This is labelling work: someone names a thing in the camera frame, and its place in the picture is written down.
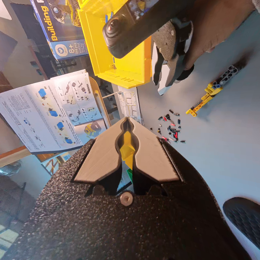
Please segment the pile of small pins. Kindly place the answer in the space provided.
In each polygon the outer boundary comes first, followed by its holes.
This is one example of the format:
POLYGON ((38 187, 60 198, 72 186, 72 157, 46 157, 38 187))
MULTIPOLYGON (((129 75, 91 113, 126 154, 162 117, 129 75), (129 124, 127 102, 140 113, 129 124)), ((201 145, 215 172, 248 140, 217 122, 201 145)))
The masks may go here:
POLYGON ((174 106, 156 106, 145 114, 147 128, 169 144, 187 144, 185 120, 187 114, 174 106))

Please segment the blue toy set box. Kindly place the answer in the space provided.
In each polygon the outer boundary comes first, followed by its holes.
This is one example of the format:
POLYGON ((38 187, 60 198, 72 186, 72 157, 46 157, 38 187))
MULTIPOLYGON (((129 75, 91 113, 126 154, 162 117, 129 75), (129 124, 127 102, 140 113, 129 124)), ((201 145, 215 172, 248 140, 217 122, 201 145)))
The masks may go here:
POLYGON ((56 60, 89 55, 78 0, 30 0, 56 60))

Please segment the yellow parts tray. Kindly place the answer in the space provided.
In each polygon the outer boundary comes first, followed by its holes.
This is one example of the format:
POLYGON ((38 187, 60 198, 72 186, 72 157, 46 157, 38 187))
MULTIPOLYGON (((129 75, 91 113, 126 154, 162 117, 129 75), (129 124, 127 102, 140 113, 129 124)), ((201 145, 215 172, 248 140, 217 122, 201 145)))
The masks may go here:
POLYGON ((81 27, 96 76, 127 89, 150 82, 151 37, 131 44, 128 1, 78 1, 81 27))

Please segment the yellow storage bin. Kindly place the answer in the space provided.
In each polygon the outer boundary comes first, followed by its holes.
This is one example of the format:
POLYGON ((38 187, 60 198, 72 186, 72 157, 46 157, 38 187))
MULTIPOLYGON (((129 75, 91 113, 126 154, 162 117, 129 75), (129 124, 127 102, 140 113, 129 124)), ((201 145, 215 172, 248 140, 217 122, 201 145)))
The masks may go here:
POLYGON ((126 131, 123 135, 123 146, 120 148, 122 161, 132 170, 133 169, 133 155, 135 148, 131 144, 131 134, 126 131))

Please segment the person's right hand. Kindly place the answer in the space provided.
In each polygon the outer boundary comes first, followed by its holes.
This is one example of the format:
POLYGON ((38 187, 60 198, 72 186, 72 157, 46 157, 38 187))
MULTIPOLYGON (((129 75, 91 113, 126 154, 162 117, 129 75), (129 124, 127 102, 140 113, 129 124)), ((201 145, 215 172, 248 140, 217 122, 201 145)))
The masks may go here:
POLYGON ((185 70, 225 41, 258 7, 258 1, 249 0, 195 1, 188 11, 194 31, 185 56, 185 70))

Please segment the yellow toy arm beam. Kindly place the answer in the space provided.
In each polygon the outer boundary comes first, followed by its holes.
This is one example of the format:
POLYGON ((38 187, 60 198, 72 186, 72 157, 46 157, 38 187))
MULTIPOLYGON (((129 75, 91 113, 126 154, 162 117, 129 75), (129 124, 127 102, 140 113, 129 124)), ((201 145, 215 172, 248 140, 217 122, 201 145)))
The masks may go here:
POLYGON ((216 80, 212 81, 205 88, 205 95, 201 97, 201 99, 193 105, 186 114, 190 114, 193 117, 197 116, 197 111, 199 111, 206 103, 212 100, 221 90, 223 90, 223 86, 230 82, 230 80, 237 75, 244 66, 242 64, 235 63, 228 67, 228 69, 221 74, 216 80))

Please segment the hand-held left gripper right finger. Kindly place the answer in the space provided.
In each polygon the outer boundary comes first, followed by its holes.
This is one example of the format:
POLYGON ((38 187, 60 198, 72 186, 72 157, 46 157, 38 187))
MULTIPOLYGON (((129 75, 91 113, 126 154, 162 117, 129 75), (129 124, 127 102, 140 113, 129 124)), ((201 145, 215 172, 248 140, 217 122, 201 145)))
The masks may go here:
POLYGON ((132 181, 134 191, 149 191, 153 185, 180 181, 161 139, 147 128, 128 119, 133 155, 132 181))

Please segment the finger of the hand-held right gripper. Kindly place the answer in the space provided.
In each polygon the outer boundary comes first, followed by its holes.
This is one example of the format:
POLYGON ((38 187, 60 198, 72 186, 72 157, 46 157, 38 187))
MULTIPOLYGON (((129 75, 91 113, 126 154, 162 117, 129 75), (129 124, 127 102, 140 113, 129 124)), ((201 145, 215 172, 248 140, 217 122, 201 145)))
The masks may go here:
POLYGON ((160 57, 158 55, 157 50, 153 50, 153 53, 152 53, 152 80, 156 86, 159 83, 159 76, 160 76, 160 57))
POLYGON ((163 56, 158 58, 158 93, 160 96, 165 94, 170 86, 176 72, 177 57, 166 61, 163 56))

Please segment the printed paper sheets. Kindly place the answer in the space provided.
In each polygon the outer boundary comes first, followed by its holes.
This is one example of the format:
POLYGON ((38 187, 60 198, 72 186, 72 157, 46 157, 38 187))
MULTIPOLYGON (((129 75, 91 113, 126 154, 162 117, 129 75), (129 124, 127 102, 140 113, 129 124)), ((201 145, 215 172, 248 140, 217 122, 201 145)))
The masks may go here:
POLYGON ((126 89, 118 86, 118 98, 122 113, 125 117, 133 118, 143 125, 143 118, 140 111, 137 87, 126 89))

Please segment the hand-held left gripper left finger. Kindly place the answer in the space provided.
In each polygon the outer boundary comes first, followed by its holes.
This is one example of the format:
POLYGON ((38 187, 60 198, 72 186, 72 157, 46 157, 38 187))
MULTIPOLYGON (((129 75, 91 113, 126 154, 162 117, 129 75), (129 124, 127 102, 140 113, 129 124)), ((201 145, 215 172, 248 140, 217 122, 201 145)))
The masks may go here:
POLYGON ((94 139, 74 181, 102 185, 105 191, 117 191, 122 178, 120 145, 128 125, 128 118, 119 120, 94 139))

